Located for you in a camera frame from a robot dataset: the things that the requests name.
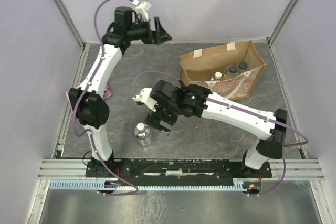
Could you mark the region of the round clear bottle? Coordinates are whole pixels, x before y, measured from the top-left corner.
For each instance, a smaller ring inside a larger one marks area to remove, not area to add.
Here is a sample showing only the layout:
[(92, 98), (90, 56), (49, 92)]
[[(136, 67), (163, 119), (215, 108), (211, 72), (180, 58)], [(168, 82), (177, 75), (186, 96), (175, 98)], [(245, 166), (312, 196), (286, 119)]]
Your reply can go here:
[(142, 146), (148, 146), (152, 143), (151, 128), (145, 123), (138, 123), (134, 129), (137, 142)]
[(211, 77), (211, 81), (222, 81), (223, 75), (221, 72), (215, 72), (215, 74)]

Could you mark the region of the brown canvas tote bag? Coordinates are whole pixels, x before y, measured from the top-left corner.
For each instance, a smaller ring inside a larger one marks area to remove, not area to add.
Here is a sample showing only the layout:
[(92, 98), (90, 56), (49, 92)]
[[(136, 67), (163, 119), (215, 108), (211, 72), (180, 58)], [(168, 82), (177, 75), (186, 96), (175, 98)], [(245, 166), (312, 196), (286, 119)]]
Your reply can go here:
[[(233, 79), (227, 79), (224, 69), (227, 65), (244, 61), (248, 71)], [(189, 52), (180, 56), (180, 79), (185, 85), (196, 84), (210, 89), (229, 100), (248, 98), (256, 85), (266, 63), (251, 41), (231, 42), (220, 46)], [(221, 72), (222, 81), (211, 81), (215, 72)]]

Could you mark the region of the square bottle front dark cap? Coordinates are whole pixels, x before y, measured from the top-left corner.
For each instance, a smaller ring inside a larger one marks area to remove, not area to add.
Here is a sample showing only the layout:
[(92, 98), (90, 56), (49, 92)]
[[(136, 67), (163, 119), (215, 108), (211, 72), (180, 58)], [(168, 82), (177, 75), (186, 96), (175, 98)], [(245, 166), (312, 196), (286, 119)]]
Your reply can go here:
[(233, 79), (240, 75), (239, 69), (235, 64), (227, 65), (224, 69), (224, 75), (227, 79)]

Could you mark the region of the square bottle dark cap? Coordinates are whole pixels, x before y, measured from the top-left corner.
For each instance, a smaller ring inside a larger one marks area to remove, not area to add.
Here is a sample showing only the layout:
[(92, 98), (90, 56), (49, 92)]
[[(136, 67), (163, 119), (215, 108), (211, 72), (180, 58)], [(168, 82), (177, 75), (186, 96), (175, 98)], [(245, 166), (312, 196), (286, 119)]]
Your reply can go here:
[(248, 64), (244, 61), (241, 61), (238, 64), (238, 69), (239, 69), (240, 73), (244, 73), (244, 72), (248, 71)]
[(224, 75), (227, 79), (233, 79), (240, 75), (239, 69), (235, 64), (227, 65), (224, 69)]

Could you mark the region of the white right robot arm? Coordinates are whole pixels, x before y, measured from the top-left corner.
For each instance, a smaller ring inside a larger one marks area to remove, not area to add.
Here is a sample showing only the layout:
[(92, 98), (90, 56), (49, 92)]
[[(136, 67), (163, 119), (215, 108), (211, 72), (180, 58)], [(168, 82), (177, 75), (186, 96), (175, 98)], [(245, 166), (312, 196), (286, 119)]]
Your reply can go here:
[(256, 144), (247, 150), (240, 164), (240, 171), (246, 177), (253, 177), (269, 159), (282, 158), (287, 119), (283, 109), (256, 110), (196, 84), (181, 83), (175, 87), (163, 80), (153, 88), (142, 89), (139, 99), (150, 110), (145, 123), (161, 132), (170, 132), (161, 122), (172, 126), (179, 116), (195, 116), (224, 122), (257, 136)]

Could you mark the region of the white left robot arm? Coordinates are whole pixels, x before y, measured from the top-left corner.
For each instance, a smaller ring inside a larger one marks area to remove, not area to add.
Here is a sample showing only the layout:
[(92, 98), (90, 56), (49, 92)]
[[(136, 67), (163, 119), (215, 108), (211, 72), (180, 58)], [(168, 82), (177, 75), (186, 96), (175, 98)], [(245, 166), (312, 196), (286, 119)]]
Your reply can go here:
[(106, 122), (110, 108), (103, 99), (106, 84), (117, 63), (133, 41), (144, 44), (162, 44), (172, 37), (162, 28), (158, 17), (151, 30), (148, 11), (149, 1), (141, 1), (135, 8), (120, 6), (114, 11), (114, 21), (100, 37), (100, 51), (84, 81), (68, 92), (75, 120), (83, 126), (91, 145), (88, 169), (98, 170), (104, 177), (116, 171), (113, 150), (110, 147)]

